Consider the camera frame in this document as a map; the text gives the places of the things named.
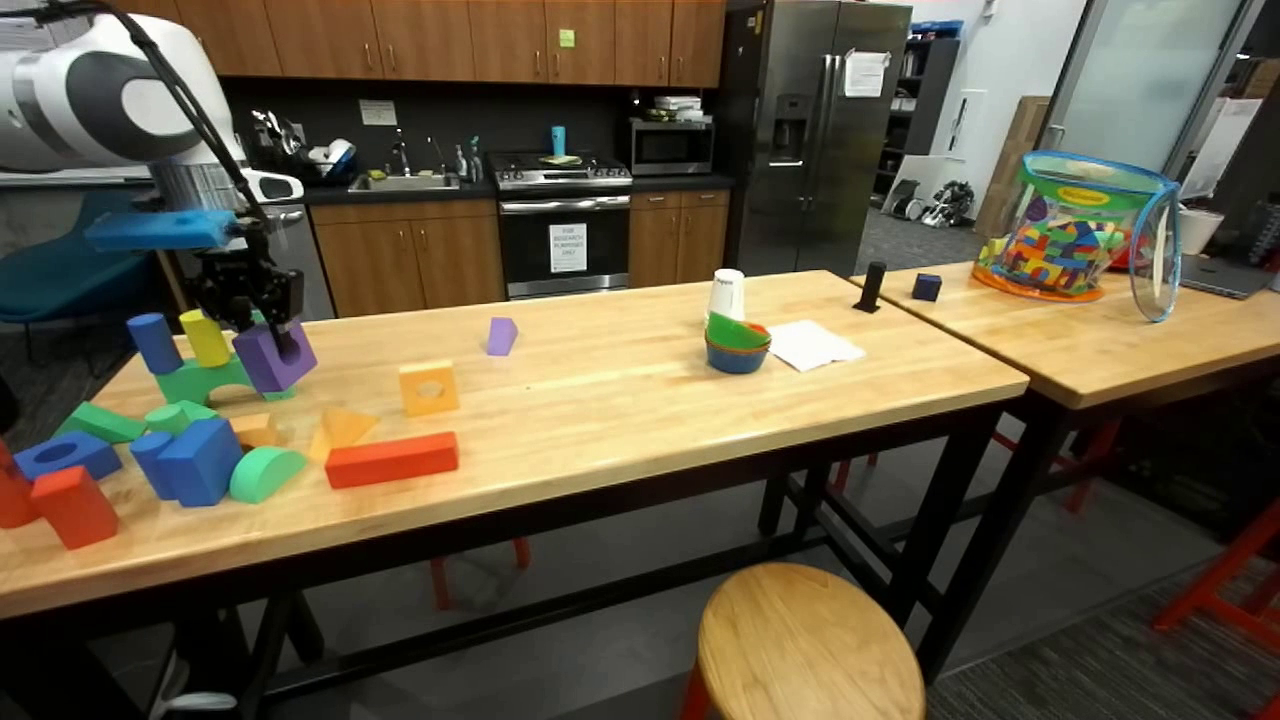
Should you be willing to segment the purple foam block with hole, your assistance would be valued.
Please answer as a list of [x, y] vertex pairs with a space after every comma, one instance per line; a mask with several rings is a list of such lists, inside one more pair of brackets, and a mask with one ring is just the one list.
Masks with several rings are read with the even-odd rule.
[[251, 386], [260, 393], [284, 392], [317, 365], [301, 320], [285, 325], [283, 347], [276, 343], [270, 329], [268, 323], [255, 324], [232, 341]]

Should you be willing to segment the stack of coloured bowls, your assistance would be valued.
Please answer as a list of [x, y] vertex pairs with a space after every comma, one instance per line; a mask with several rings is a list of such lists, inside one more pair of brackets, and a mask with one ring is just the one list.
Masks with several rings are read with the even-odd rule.
[[704, 329], [707, 364], [722, 373], [758, 372], [771, 351], [772, 334], [763, 325], [708, 313]]

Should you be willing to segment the frosted glass door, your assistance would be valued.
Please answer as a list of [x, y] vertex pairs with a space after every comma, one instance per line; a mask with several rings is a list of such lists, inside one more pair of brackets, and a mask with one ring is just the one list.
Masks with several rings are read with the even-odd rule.
[[1039, 150], [1176, 178], [1268, 0], [1087, 0]]

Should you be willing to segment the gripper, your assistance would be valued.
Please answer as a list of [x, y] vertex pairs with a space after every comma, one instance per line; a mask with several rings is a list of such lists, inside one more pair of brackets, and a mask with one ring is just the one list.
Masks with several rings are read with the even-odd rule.
[[192, 297], [206, 316], [236, 332], [257, 324], [253, 310], [262, 301], [276, 354], [291, 360], [298, 351], [291, 328], [303, 311], [305, 274], [278, 266], [269, 234], [265, 225], [232, 225], [227, 245], [198, 249]]

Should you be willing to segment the orange foam triangle block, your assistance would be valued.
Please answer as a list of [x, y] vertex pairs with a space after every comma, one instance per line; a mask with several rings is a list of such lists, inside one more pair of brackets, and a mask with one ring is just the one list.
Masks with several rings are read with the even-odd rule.
[[334, 448], [357, 445], [378, 423], [380, 418], [358, 413], [347, 407], [325, 407], [312, 434], [306, 456], [324, 465]]

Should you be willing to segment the blue foam cylinder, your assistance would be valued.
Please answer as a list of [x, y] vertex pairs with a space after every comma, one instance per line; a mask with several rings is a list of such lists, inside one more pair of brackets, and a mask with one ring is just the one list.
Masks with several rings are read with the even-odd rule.
[[125, 324], [143, 364], [154, 375], [180, 370], [186, 361], [177, 348], [166, 318], [161, 313], [145, 313]]
[[174, 438], [170, 432], [156, 430], [145, 433], [129, 443], [131, 455], [161, 501], [177, 500], [174, 483], [159, 460]]

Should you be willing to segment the sink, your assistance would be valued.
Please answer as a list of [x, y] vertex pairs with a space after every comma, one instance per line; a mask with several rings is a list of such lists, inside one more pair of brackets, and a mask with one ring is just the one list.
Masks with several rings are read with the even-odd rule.
[[372, 172], [357, 176], [348, 186], [353, 193], [439, 193], [461, 190], [454, 176], [385, 176]]

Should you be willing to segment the blue foam block with hole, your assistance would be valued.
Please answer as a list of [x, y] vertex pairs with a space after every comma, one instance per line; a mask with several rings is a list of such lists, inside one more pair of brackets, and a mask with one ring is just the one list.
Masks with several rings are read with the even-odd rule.
[[28, 482], [77, 466], [83, 466], [92, 479], [101, 480], [122, 469], [122, 460], [114, 447], [82, 430], [52, 437], [15, 454], [13, 459]]

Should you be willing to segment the grey laptop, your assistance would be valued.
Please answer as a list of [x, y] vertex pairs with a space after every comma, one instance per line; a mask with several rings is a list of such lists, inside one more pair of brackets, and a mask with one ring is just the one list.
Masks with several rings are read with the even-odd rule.
[[1181, 256], [1180, 273], [1181, 287], [1234, 300], [1247, 300], [1270, 288], [1280, 275], [1260, 266], [1190, 254]]

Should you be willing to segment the stove with oven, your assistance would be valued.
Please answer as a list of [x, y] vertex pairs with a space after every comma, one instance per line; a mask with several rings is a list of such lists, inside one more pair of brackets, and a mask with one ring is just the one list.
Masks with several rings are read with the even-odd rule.
[[628, 288], [626, 165], [594, 152], [490, 152], [486, 163], [509, 300]]

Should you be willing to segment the microwave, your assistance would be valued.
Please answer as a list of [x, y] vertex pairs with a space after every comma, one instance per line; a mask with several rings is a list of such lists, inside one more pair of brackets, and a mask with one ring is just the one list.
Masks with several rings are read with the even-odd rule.
[[713, 122], [631, 118], [626, 140], [632, 177], [701, 176], [713, 169]]

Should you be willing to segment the green foam half cylinder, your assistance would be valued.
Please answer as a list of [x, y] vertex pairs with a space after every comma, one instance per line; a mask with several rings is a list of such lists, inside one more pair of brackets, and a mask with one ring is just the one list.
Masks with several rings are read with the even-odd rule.
[[242, 503], [262, 503], [300, 474], [307, 462], [306, 456], [291, 448], [252, 448], [237, 462], [229, 495]]

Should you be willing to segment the dish rack with dishes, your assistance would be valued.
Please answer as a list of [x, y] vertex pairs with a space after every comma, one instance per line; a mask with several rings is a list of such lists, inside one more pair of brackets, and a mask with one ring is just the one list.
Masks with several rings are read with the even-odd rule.
[[300, 126], [274, 111], [251, 109], [253, 141], [247, 154], [255, 168], [292, 176], [305, 186], [348, 186], [357, 174], [357, 149], [346, 138], [307, 145]]

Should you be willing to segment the white paper napkin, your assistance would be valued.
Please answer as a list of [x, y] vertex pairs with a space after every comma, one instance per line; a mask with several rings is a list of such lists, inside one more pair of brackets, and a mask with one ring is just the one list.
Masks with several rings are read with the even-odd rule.
[[796, 372], [810, 372], [835, 363], [865, 357], [864, 348], [813, 320], [767, 327], [771, 354]]

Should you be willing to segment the dishwasher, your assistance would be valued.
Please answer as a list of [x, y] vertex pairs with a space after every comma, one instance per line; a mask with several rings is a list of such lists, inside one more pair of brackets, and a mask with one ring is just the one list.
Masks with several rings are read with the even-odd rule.
[[303, 204], [265, 206], [269, 249], [273, 260], [285, 270], [303, 273], [303, 322], [337, 318], [326, 273], [314, 234], [308, 209]]

